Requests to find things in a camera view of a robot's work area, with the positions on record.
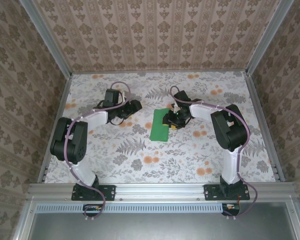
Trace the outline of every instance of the gray panel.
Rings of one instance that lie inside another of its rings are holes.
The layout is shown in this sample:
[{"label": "gray panel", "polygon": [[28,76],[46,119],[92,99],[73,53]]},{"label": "gray panel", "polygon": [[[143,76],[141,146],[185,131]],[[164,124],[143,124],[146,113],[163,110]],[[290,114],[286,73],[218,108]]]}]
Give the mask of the gray panel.
[{"label": "gray panel", "polygon": [[220,213],[36,214],[31,240],[295,240],[285,203],[258,203],[236,220]]}]

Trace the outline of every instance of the purple cable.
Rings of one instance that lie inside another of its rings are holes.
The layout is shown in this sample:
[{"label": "purple cable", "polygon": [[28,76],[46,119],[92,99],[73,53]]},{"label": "purple cable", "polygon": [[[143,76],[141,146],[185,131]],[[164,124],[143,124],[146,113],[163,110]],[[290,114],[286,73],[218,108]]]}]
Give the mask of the purple cable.
[{"label": "purple cable", "polygon": [[237,216],[232,216],[229,212],[227,212],[227,211],[224,211],[226,214],[228,214],[228,215],[230,215],[231,217],[241,217],[241,216],[243,216],[243,215],[245,215],[245,214],[247,214],[247,212],[248,211],[250,211],[250,209],[254,206],[254,204],[256,203],[256,201],[257,201],[257,199],[258,199],[258,191],[257,191],[257,189],[253,186],[253,185],[251,185],[250,183],[248,183],[247,181],[245,181],[242,177],[241,177],[241,175],[240,175],[240,173],[239,173],[239,170],[240,170],[240,154],[241,154],[241,151],[247,146],[247,144],[248,144],[248,142],[249,142],[249,140],[250,140],[250,130],[249,130],[249,127],[248,127],[248,125],[246,124],[246,122],[245,122],[245,120],[243,120],[242,119],[242,117],[240,117],[238,114],[236,114],[234,111],[231,111],[231,110],[229,110],[229,109],[227,109],[227,108],[225,108],[225,107],[223,107],[223,106],[219,106],[219,105],[213,105],[213,104],[210,104],[210,103],[206,103],[206,102],[195,102],[195,101],[182,101],[182,100],[179,100],[179,99],[177,99],[176,97],[174,97],[173,96],[173,94],[172,94],[172,89],[173,88],[176,88],[178,91],[179,91],[179,88],[177,87],[177,86],[175,86],[175,85],[173,85],[171,88],[170,88],[170,95],[172,96],[172,98],[176,101],[176,102],[180,102],[180,103],[184,103],[184,104],[201,104],[201,105],[204,105],[204,106],[207,106],[207,107],[210,107],[210,108],[216,108],[216,109],[221,109],[221,110],[225,110],[225,111],[227,111],[228,113],[230,113],[230,114],[232,114],[232,115],[234,115],[237,119],[239,119],[239,121],[243,124],[243,126],[244,126],[244,128],[245,128],[245,130],[246,130],[246,135],[247,135],[247,138],[246,138],[246,141],[245,141],[245,143],[242,145],[242,147],[240,147],[240,149],[238,150],[238,154],[237,154],[237,165],[236,165],[236,174],[237,174],[237,176],[239,177],[239,179],[243,182],[243,183],[245,183],[246,185],[248,185],[250,188],[252,188],[253,190],[254,190],[254,192],[255,192],[255,197],[254,197],[254,199],[253,199],[253,202],[252,202],[252,204],[249,206],[249,208],[246,210],[246,211],[244,211],[243,213],[241,213],[241,214],[239,214],[239,215],[237,215]]},{"label": "purple cable", "polygon": [[[72,169],[72,165],[71,165],[71,163],[70,163],[69,160],[68,160],[68,156],[67,156],[67,147],[68,147],[68,141],[69,141],[69,136],[70,136],[71,129],[73,128],[73,126],[74,126],[74,124],[76,123],[76,121],[78,121],[78,120],[80,120],[80,119],[82,119],[82,118],[88,117],[88,116],[90,116],[91,114],[100,112],[100,111],[105,111],[105,110],[111,110],[111,109],[117,109],[117,108],[120,108],[121,106],[125,105],[125,104],[129,101],[129,99],[130,99],[130,97],[131,97],[131,90],[130,90],[130,87],[129,87],[125,82],[123,82],[123,81],[116,81],[116,82],[114,82],[114,83],[111,85],[111,87],[110,87],[111,89],[112,89],[112,87],[113,87],[114,84],[124,84],[124,85],[128,88],[129,96],[126,98],[126,100],[125,100],[125,101],[122,100],[122,103],[120,103],[120,104],[117,105],[117,106],[112,106],[112,107],[107,107],[107,108],[102,108],[102,109],[93,109],[93,110],[91,110],[91,111],[89,111],[89,112],[83,114],[82,116],[79,116],[79,117],[77,117],[76,119],[74,119],[74,120],[71,122],[71,124],[69,125],[69,128],[68,128],[68,130],[67,130],[67,132],[66,132],[66,135],[65,135],[65,141],[64,141],[64,147],[63,147],[63,156],[64,156],[64,160],[65,160],[66,164],[69,166],[70,172],[71,172],[71,174],[74,176],[74,178],[75,178],[82,186],[84,186],[84,187],[86,187],[86,188],[88,188],[88,189],[91,189],[91,190],[93,190],[93,191],[96,191],[96,192],[97,192],[98,194],[100,194],[101,197],[102,197],[102,201],[103,201],[102,207],[101,207],[100,211],[97,213],[97,215],[96,215],[95,217],[98,217],[98,216],[102,213],[102,211],[104,210],[104,208],[105,208],[105,206],[106,206],[106,198],[105,198],[105,196],[103,195],[103,193],[102,193],[100,190],[96,189],[95,187],[92,187],[92,186],[89,186],[89,185],[85,184],[85,183],[84,183],[82,180],[80,180],[80,178],[75,174],[75,172],[74,172],[73,169]],[[87,217],[87,209],[88,209],[88,207],[85,208],[84,213],[83,213],[85,217]]]}]

